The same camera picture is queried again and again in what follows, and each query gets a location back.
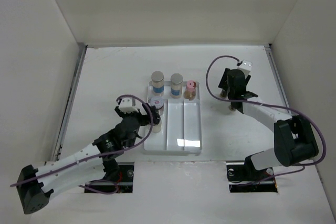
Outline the grey lid brown spice jar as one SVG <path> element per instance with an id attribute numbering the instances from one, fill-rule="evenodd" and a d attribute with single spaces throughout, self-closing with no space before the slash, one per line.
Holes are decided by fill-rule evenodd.
<path id="1" fill-rule="evenodd" d="M 162 116 L 164 113 L 164 101 L 161 96 L 154 96 L 150 99 L 150 105 L 155 107 L 155 111 Z"/>

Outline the blue label bead jar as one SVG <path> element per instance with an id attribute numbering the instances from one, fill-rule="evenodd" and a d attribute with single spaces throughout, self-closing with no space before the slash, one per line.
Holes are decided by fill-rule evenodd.
<path id="1" fill-rule="evenodd" d="M 164 93 L 164 74 L 161 71 L 155 71 L 151 75 L 153 93 L 162 96 Z"/>
<path id="2" fill-rule="evenodd" d="M 182 95 L 183 76 L 179 73 L 171 75 L 171 97 L 180 98 Z"/>

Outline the white divided organizer tray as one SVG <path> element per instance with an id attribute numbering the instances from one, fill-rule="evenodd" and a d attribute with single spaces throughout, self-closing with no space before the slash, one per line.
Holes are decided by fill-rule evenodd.
<path id="1" fill-rule="evenodd" d="M 143 147 L 149 155 L 198 155 L 202 151 L 199 83 L 193 100 L 171 97 L 171 83 L 164 83 L 161 130 L 151 133 Z"/>

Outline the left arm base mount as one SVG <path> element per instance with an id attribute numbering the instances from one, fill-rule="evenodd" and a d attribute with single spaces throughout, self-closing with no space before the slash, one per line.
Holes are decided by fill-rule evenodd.
<path id="1" fill-rule="evenodd" d="M 85 193 L 103 195 L 126 194 L 133 192 L 134 163 L 118 163 L 119 170 L 111 176 L 85 183 L 82 188 Z"/>

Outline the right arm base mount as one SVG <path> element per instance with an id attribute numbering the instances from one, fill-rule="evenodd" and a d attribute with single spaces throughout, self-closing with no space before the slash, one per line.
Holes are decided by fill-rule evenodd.
<path id="1" fill-rule="evenodd" d="M 244 161 L 227 162 L 227 179 L 231 193 L 277 193 L 277 183 L 272 167 L 256 170 L 250 158 Z"/>

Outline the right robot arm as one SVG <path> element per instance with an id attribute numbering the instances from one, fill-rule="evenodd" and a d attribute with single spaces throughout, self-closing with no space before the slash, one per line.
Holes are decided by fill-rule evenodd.
<path id="1" fill-rule="evenodd" d="M 274 146 L 247 156 L 244 175 L 257 179 L 263 170 L 274 166 L 289 167 L 319 154 L 310 122 L 302 115 L 290 115 L 263 106 L 257 94 L 247 90 L 250 75 L 241 69 L 226 68 L 218 85 L 233 109 L 254 118 L 274 134 Z"/>

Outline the pink cap spice bottle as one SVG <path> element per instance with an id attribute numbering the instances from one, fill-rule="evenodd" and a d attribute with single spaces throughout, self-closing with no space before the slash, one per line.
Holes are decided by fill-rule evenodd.
<path id="1" fill-rule="evenodd" d="M 196 82 L 193 80 L 189 80 L 186 83 L 184 98 L 188 99 L 189 101 L 192 101 L 195 99 L 195 97 L 196 97 Z"/>

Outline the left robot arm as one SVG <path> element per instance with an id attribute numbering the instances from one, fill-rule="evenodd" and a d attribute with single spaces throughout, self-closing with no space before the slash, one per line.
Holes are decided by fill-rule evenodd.
<path id="1" fill-rule="evenodd" d="M 115 111 L 121 118 L 113 129 L 102 134 L 78 152 L 40 167 L 28 165 L 20 171 L 14 185 L 26 215 L 33 214 L 58 196 L 76 186 L 97 181 L 113 181 L 119 167 L 116 158 L 135 147 L 140 127 L 153 130 L 161 117 L 154 106 L 143 104 L 145 114 L 139 109 L 127 112 L 119 106 Z"/>

